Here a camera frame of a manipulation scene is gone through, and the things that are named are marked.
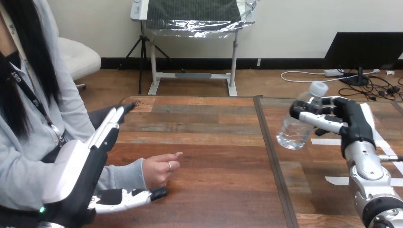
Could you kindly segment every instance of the white chair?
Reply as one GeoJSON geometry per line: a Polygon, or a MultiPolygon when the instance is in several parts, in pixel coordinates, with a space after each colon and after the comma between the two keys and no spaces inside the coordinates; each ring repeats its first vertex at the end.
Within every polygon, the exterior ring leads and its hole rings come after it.
{"type": "MultiPolygon", "coordinates": [[[[59,29],[50,6],[47,1],[46,8],[52,18],[52,27],[59,36],[59,29]]],[[[77,80],[98,71],[101,68],[101,57],[94,50],[82,43],[70,39],[58,38],[60,49],[67,63],[73,80],[77,80]]],[[[79,89],[85,89],[85,84],[77,85],[79,89]]]]}

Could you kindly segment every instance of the lanyard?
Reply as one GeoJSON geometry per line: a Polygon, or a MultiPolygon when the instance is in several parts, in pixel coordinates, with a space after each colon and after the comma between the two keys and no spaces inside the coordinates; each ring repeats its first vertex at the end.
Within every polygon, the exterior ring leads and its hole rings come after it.
{"type": "MultiPolygon", "coordinates": [[[[37,85],[34,80],[34,73],[32,71],[31,65],[29,64],[27,60],[27,56],[25,55],[24,50],[22,49],[21,42],[19,40],[18,34],[14,28],[14,24],[11,21],[11,18],[7,11],[4,9],[4,6],[0,3],[0,11],[1,15],[4,18],[4,21],[6,22],[7,28],[9,29],[9,32],[14,40],[15,45],[17,46],[18,52],[22,57],[22,61],[25,64],[25,67],[27,69],[28,76],[30,77],[32,81],[32,85],[34,86],[34,89],[36,91],[39,91],[37,88],[37,85]]],[[[12,64],[9,62],[8,67],[10,69],[11,75],[10,79],[14,80],[17,85],[21,88],[21,90],[25,93],[25,95],[30,99],[30,101],[33,103],[33,105],[38,109],[38,111],[43,115],[43,117],[46,119],[49,127],[52,128],[52,130],[55,132],[56,136],[59,139],[59,145],[64,142],[64,137],[63,134],[60,132],[60,130],[52,123],[49,115],[46,113],[45,107],[41,103],[41,101],[35,96],[34,92],[30,89],[30,87],[27,85],[27,83],[22,79],[22,77],[18,74],[18,72],[15,70],[15,68],[12,66],[12,64]]]]}

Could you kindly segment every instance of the woman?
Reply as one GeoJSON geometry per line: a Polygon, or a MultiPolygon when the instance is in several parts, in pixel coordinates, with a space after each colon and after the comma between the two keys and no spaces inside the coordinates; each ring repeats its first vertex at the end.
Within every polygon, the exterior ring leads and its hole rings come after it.
{"type": "MultiPolygon", "coordinates": [[[[35,218],[35,213],[22,211],[42,207],[42,184],[63,145],[59,139],[85,142],[95,131],[58,48],[44,1],[0,0],[7,12],[0,17],[0,227],[29,227],[14,218],[35,218]],[[6,14],[11,24],[3,19],[6,14]],[[19,41],[11,35],[15,30],[19,41]],[[29,99],[30,91],[22,89],[12,77],[13,71],[43,104],[44,111],[29,99]]],[[[180,154],[104,167],[97,190],[163,186],[170,171],[179,168],[180,154]]],[[[35,227],[35,219],[30,226],[35,227]]]]}

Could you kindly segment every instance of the gray jacket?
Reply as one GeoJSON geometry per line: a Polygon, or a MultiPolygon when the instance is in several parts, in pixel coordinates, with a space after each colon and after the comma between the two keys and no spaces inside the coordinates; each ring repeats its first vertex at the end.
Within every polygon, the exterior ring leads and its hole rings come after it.
{"type": "MultiPolygon", "coordinates": [[[[35,91],[36,96],[42,101],[54,125],[65,133],[67,140],[79,139],[85,142],[95,130],[60,53],[57,36],[51,28],[44,2],[34,2],[58,79],[60,104],[57,105],[54,99],[47,102],[36,76],[33,76],[34,83],[40,90],[35,91]]],[[[16,69],[33,90],[24,64],[16,69]]],[[[28,115],[30,132],[26,140],[16,137],[0,113],[0,205],[11,209],[38,210],[43,206],[41,196],[44,180],[53,167],[53,164],[45,164],[41,160],[56,147],[58,139],[43,115],[20,89],[19,94],[28,115]]],[[[143,159],[139,159],[127,166],[105,166],[97,189],[145,189],[142,163],[143,159]]]]}

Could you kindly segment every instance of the white wall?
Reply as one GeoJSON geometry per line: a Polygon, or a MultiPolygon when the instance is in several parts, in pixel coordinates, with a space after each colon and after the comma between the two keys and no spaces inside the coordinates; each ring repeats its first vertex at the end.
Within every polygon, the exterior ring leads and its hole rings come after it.
{"type": "MultiPolygon", "coordinates": [[[[48,1],[60,36],[101,57],[125,57],[140,35],[130,20],[132,0],[48,1]]],[[[239,58],[323,58],[338,31],[403,31],[403,0],[260,0],[256,14],[239,34],[239,58]]],[[[157,37],[156,43],[170,57],[231,58],[232,39],[157,37]]],[[[138,48],[131,56],[139,54],[138,48]]]]}

